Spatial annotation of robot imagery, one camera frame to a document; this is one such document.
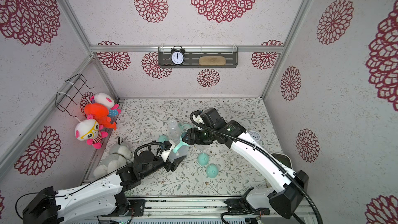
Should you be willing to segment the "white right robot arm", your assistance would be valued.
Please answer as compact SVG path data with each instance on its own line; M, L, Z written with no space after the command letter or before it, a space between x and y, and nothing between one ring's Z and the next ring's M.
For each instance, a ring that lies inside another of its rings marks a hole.
M308 175L300 170L294 171L276 160L262 148L237 121L226 122L215 108L194 111L190 114L194 127L186 132L182 139L189 145L210 145L214 141L244 157L269 183L268 188L252 189L243 200L252 207L252 212L264 208L273 209L285 219L301 219L296 209L306 200L313 210L319 224L323 222L320 211L307 193Z

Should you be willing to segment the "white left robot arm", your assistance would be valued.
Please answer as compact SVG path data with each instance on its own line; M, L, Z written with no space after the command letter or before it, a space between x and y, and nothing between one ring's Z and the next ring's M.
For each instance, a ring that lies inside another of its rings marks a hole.
M142 145L131 163L91 183L58 191L50 186L34 193L19 217L25 224L71 224L93 216L123 215L130 207L126 191L160 169L174 172L186 155L174 153L169 142Z

